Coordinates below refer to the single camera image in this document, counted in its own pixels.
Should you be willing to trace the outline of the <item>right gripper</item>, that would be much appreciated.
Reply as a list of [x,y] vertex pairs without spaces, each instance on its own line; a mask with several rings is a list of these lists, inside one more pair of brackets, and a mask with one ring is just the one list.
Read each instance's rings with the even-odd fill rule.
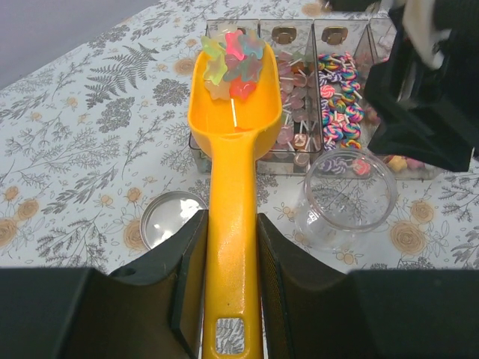
[[388,59],[397,99],[385,83],[387,63],[373,65],[364,97],[380,123],[367,148],[466,172],[478,148],[478,8],[392,7],[388,15],[397,30]]

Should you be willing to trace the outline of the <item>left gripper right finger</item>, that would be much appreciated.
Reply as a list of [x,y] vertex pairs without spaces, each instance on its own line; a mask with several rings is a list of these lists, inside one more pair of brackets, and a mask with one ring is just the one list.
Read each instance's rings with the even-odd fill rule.
[[257,217],[270,358],[476,358],[474,270],[355,270],[320,262]]

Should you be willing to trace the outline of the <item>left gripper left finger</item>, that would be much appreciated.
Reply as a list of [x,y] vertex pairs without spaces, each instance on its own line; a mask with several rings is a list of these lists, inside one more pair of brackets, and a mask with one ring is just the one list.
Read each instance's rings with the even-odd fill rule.
[[3,358],[196,358],[208,213],[103,274],[93,268],[1,270]]

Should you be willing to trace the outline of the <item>clear plastic jar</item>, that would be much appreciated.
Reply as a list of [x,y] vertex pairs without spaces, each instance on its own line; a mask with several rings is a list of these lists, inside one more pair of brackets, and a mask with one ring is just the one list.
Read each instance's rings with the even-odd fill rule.
[[397,196],[396,179],[379,158],[335,149],[318,157],[305,175],[296,229],[314,249],[334,251],[384,224]]

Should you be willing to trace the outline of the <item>silver round jar lid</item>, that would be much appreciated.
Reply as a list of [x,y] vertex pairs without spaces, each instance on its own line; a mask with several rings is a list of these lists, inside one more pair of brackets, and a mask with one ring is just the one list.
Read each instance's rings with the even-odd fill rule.
[[203,209],[207,209],[207,204],[187,191],[169,191],[155,197],[140,220],[140,235],[145,247],[151,250],[162,244]]

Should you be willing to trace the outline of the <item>clear compartment candy box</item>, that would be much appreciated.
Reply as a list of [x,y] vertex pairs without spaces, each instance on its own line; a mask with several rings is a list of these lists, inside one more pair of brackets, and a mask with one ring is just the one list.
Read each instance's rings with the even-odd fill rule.
[[320,137],[329,120],[340,117],[329,107],[320,90],[329,85],[337,93],[342,87],[332,68],[323,69],[322,55],[346,56],[364,85],[370,68],[379,60],[373,29],[392,24],[385,19],[261,20],[260,36],[291,66],[278,65],[281,95],[286,108],[282,114],[286,132],[257,163],[259,174],[303,176],[319,156],[336,146]]

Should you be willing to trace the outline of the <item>yellow plastic scoop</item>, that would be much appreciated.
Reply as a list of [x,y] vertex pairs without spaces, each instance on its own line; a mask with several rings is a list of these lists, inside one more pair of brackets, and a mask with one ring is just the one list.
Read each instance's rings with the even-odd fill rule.
[[256,90],[233,103],[211,99],[203,80],[206,64],[201,53],[188,110],[191,133],[212,160],[202,356],[223,358],[216,345],[217,321],[241,319],[244,348],[238,358],[262,358],[256,161],[272,149],[281,128],[277,64],[266,46]]

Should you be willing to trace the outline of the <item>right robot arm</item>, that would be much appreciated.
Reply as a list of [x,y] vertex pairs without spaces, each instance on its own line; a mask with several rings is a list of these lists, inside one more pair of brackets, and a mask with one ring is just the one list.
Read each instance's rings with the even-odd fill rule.
[[467,171],[478,154],[478,2],[394,1],[388,16],[394,43],[364,89],[381,119],[369,150]]

